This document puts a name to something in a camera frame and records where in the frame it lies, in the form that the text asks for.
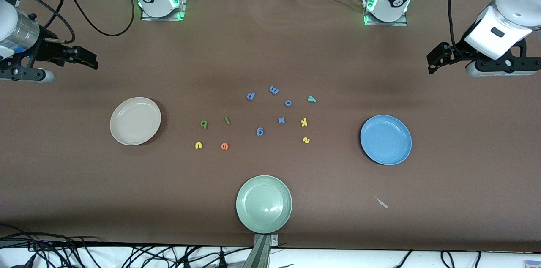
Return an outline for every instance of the blue plate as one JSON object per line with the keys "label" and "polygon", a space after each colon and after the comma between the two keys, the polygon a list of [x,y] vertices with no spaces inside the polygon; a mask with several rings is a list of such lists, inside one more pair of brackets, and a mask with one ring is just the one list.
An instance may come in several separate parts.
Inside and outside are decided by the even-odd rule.
{"label": "blue plate", "polygon": [[394,166],[406,160],[411,152],[411,135],[407,127],[389,115],[368,119],[361,129],[361,145],[375,162]]}

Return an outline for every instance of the white plate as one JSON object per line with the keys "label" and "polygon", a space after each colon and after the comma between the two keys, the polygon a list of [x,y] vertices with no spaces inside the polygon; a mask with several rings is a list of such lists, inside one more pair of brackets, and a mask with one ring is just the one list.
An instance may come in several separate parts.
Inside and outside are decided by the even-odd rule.
{"label": "white plate", "polygon": [[162,114],[154,101],[135,97],[122,102],[112,112],[109,128],[123,145],[140,145],[156,134],[161,122]]}

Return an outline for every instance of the small paper scrap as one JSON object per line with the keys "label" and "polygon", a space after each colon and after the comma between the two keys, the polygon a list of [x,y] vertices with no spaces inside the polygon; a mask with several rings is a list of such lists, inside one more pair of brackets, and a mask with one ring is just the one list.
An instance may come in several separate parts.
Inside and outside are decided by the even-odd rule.
{"label": "small paper scrap", "polygon": [[381,206],[383,206],[383,208],[389,209],[389,206],[385,205],[385,203],[383,201],[379,200],[379,198],[377,198],[377,197],[376,197],[376,199],[377,199],[377,201],[379,201],[379,204]]}
{"label": "small paper scrap", "polygon": [[538,260],[525,260],[524,266],[526,268],[541,268],[541,262]]}

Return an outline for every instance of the black cable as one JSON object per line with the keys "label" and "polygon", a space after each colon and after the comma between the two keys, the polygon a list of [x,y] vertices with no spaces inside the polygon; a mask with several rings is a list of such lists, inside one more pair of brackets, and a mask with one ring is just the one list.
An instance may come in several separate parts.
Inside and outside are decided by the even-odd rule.
{"label": "black cable", "polygon": [[[143,248],[132,247],[132,248],[133,248],[133,249],[136,249],[136,250],[139,251],[139,252],[141,252],[141,255],[143,255],[143,254],[148,254],[148,255],[152,256],[153,258],[158,258],[158,259],[160,259],[160,260],[169,260],[169,259],[166,258],[166,257],[160,256],[159,254],[160,254],[161,252],[158,252],[157,254],[154,254],[154,253],[149,252],[149,250],[154,249],[154,248],[157,248],[157,247],[159,247],[159,246],[151,246],[150,249],[146,249],[146,250],[145,250],[145,247],[143,247]],[[163,251],[166,251],[166,250],[171,249],[171,248],[173,248],[173,246],[167,247],[167,248],[165,248]]]}
{"label": "black cable", "polygon": [[224,247],[220,247],[220,253],[218,253],[218,257],[220,258],[220,263],[218,263],[218,267],[227,268],[226,257],[224,255]]}
{"label": "black cable", "polygon": [[[224,258],[232,253],[235,253],[235,252],[238,252],[238,251],[243,251],[243,250],[248,250],[248,249],[252,249],[253,247],[246,247],[246,248],[241,248],[241,249],[237,249],[237,250],[233,250],[233,251],[230,251],[228,253],[224,253]],[[210,264],[216,262],[217,260],[219,260],[221,257],[218,257],[218,258],[215,258],[214,260],[211,260],[210,262],[208,262],[205,266],[201,267],[201,268],[207,268],[208,266],[210,266]]]}
{"label": "black cable", "polygon": [[33,261],[36,259],[36,255],[31,256],[27,262],[23,265],[24,268],[31,268],[33,266]]}
{"label": "black cable", "polygon": [[167,266],[169,266],[169,263],[170,263],[170,262],[173,262],[173,261],[170,260],[170,259],[168,259],[168,258],[166,258],[166,257],[164,257],[164,256],[160,256],[160,254],[166,252],[166,251],[169,250],[169,249],[173,249],[173,248],[174,248],[174,246],[171,245],[171,246],[169,246],[169,247],[167,247],[167,248],[162,249],[160,252],[154,254],[152,257],[147,258],[146,260],[143,261],[143,264],[141,265],[140,268],[144,268],[144,267],[145,267],[148,263],[150,263],[152,260],[164,260],[164,261],[167,262]]}
{"label": "black cable", "polygon": [[[56,6],[56,12],[60,12],[62,5],[64,5],[64,0],[60,0],[60,2],[58,2],[58,6]],[[47,21],[47,23],[43,25],[43,27],[48,28],[49,25],[51,25],[52,21],[55,20],[55,18],[56,18],[56,14],[53,14],[52,17]]]}
{"label": "black cable", "polygon": [[200,249],[200,248],[203,248],[203,246],[195,246],[193,249],[191,249],[190,251],[187,251],[188,247],[186,247],[186,250],[184,250],[184,256],[181,257],[180,259],[176,260],[174,263],[172,263],[172,265],[169,266],[169,268],[177,268],[178,266],[180,266],[180,264],[183,264],[184,262],[187,262],[188,260],[188,257],[193,253],[195,252],[197,249]]}
{"label": "black cable", "polygon": [[[13,241],[13,240],[17,241],[17,240],[21,240],[21,238],[19,238],[19,236],[22,236],[22,235],[26,236],[28,238],[28,240],[31,240],[31,242],[33,243],[33,250],[30,250],[31,245],[30,245],[30,242],[29,242],[28,243],[29,251],[30,252],[32,252],[32,251],[35,252],[38,256],[40,256],[41,258],[46,260],[47,267],[52,265],[52,263],[46,258],[46,253],[45,252],[49,251],[49,252],[54,252],[60,258],[60,261],[63,262],[61,267],[71,268],[71,264],[69,264],[69,258],[71,256],[73,256],[79,262],[81,268],[85,268],[85,265],[83,264],[83,261],[81,260],[81,256],[79,255],[79,253],[77,251],[77,246],[75,245],[76,241],[74,241],[73,238],[81,239],[83,247],[89,253],[89,256],[92,258],[92,260],[94,261],[96,266],[100,267],[100,265],[97,263],[97,261],[93,258],[93,255],[87,249],[87,247],[85,245],[85,240],[84,240],[83,237],[65,237],[63,235],[53,235],[53,234],[44,233],[44,232],[25,232],[21,228],[17,228],[15,226],[6,225],[6,224],[0,224],[0,226],[9,227],[9,228],[12,228],[12,229],[19,232],[19,233],[15,233],[13,235],[6,235],[5,237],[2,237],[2,240],[6,239],[8,241]],[[47,236],[47,237],[53,237],[53,238],[60,238],[60,239],[65,240],[66,242],[68,242],[69,245],[71,245],[71,247],[69,247],[69,246],[66,247],[65,246],[65,247],[63,247],[61,249],[64,252],[64,255],[66,255],[65,260],[62,259],[60,253],[58,253],[56,248],[53,247],[53,245],[55,244],[54,241],[39,241],[38,236]],[[69,256],[68,256],[68,254],[66,252],[66,249],[69,249],[71,251],[71,254]]]}
{"label": "black cable", "polygon": [[20,248],[20,247],[26,247],[26,246],[28,246],[28,243],[14,243],[12,245],[2,246],[1,248]]}
{"label": "black cable", "polygon": [[[449,259],[451,260],[451,265],[450,266],[447,264],[447,262],[445,262],[445,260],[443,258],[444,253],[447,253],[447,255],[449,256]],[[440,251],[440,259],[441,259],[441,262],[443,262],[443,264],[445,265],[445,267],[454,268],[454,260],[453,260],[453,257],[451,256],[451,253],[449,251]]]}
{"label": "black cable", "polygon": [[479,265],[479,261],[481,260],[481,251],[477,251],[478,255],[477,255],[477,260],[475,261],[475,266],[474,268],[477,268],[477,265]]}
{"label": "black cable", "polygon": [[196,261],[198,261],[198,260],[202,260],[202,259],[207,258],[207,257],[209,257],[209,256],[219,256],[219,255],[220,255],[220,253],[218,253],[218,252],[213,252],[213,253],[209,253],[209,254],[207,254],[207,255],[205,255],[205,256],[201,256],[201,257],[199,257],[199,258],[194,258],[193,260],[188,260],[187,262],[189,262],[189,263],[191,263],[191,262],[196,262]]}
{"label": "black cable", "polygon": [[134,5],[134,1],[133,0],[130,0],[131,2],[131,19],[130,19],[130,23],[128,24],[128,26],[120,31],[119,33],[105,33],[103,31],[101,31],[98,27],[96,27],[96,25],[94,25],[92,23],[92,21],[88,18],[87,14],[85,14],[85,11],[83,10],[83,8],[81,8],[81,6],[79,5],[79,2],[77,2],[77,0],[73,0],[75,2],[75,6],[77,6],[77,8],[79,8],[79,11],[81,12],[81,14],[83,14],[83,17],[85,18],[85,20],[92,26],[92,28],[94,28],[94,30],[96,30],[98,33],[101,33],[102,35],[104,36],[108,36],[108,37],[117,37],[117,36],[120,36],[120,35],[123,35],[126,31],[128,31],[128,29],[130,29],[131,27],[131,24],[133,24],[134,22],[134,17],[135,17],[135,5]]}
{"label": "black cable", "polygon": [[394,268],[402,268],[402,266],[404,266],[404,263],[406,262],[407,258],[410,256],[410,254],[413,252],[413,250],[410,250],[406,253],[406,255],[404,256],[404,258],[402,258],[402,262],[400,262],[400,264],[398,264],[398,266],[394,266]]}
{"label": "black cable", "polygon": [[85,244],[85,240],[81,238],[81,242],[83,243],[83,248],[85,249],[85,251],[87,251],[88,253],[88,256],[92,259],[92,262],[94,262],[94,264],[96,264],[96,266],[98,268],[101,268],[100,264],[98,264],[98,262],[96,261],[96,259],[94,258],[94,256],[92,255],[92,253],[89,251],[89,249],[87,248],[87,245]]}
{"label": "black cable", "polygon": [[172,249],[172,254],[175,256],[175,262],[178,261],[178,257],[176,256],[176,252],[175,252],[174,248]]}
{"label": "black cable", "polygon": [[456,52],[458,52],[458,54],[460,56],[464,57],[462,52],[460,52],[460,50],[456,49],[456,43],[454,42],[453,17],[452,17],[452,14],[451,14],[451,0],[448,0],[448,3],[447,3],[447,13],[448,13],[448,16],[449,16],[449,33],[451,35],[451,44],[453,45],[454,50],[456,50]]}
{"label": "black cable", "polygon": [[141,257],[143,254],[145,254],[145,252],[148,252],[148,251],[150,251],[150,250],[152,250],[152,249],[154,249],[154,248],[155,248],[155,246],[151,246],[151,247],[148,247],[148,249],[146,249],[146,250],[144,250],[144,251],[143,251],[144,248],[141,248],[141,251],[142,251],[141,254],[139,254],[138,256],[136,256],[135,258],[133,258],[133,260],[130,260],[130,262],[126,265],[126,262],[127,262],[129,259],[131,259],[131,257],[133,257],[133,255],[135,255],[135,253],[132,253],[132,255],[128,258],[128,260],[126,260],[126,262],[124,262],[124,264],[122,265],[122,268],[130,268],[130,266],[135,262],[135,260],[137,260],[137,259],[138,259],[139,257]]}
{"label": "black cable", "polygon": [[[68,262],[62,255],[56,250],[55,248],[48,245],[46,242],[43,241],[37,241],[35,239],[28,239],[28,238],[0,238],[0,241],[27,241],[29,243],[33,243],[34,247],[38,245],[41,250],[47,249],[47,251],[53,252],[56,256],[58,256],[61,263],[71,268],[71,263]],[[47,256],[44,256],[37,251],[37,249],[34,250],[34,252],[41,257],[43,260],[45,260],[48,264],[54,267],[54,265],[50,262],[50,260],[47,258]]]}
{"label": "black cable", "polygon": [[128,263],[129,260],[131,260],[131,257],[133,257],[134,254],[135,254],[135,248],[132,248],[130,256],[124,261],[124,263],[122,263],[122,266],[120,266],[120,267],[124,268],[124,266]]}
{"label": "black cable", "polygon": [[62,21],[62,23],[64,23],[64,25],[66,25],[66,27],[68,28],[69,32],[71,33],[71,39],[69,40],[58,40],[60,41],[61,43],[63,44],[69,44],[69,43],[73,43],[75,41],[75,31],[73,31],[73,28],[71,28],[71,25],[68,23],[68,21],[66,21],[66,19],[60,15],[60,13],[58,13],[58,11],[54,10],[51,6],[49,6],[46,2],[43,2],[42,0],[35,0],[36,2],[38,2],[39,4],[41,4],[41,6],[44,6],[45,8],[47,8],[50,12],[52,12],[54,15],[56,15],[60,21]]}

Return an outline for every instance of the silver cylinder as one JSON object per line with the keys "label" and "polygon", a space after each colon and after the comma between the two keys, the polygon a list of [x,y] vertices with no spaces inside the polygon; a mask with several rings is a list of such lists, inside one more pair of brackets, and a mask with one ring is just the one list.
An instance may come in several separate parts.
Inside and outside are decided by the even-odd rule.
{"label": "silver cylinder", "polygon": [[39,25],[29,19],[24,12],[17,9],[17,26],[0,45],[14,50],[15,53],[25,52],[31,48],[39,37]]}

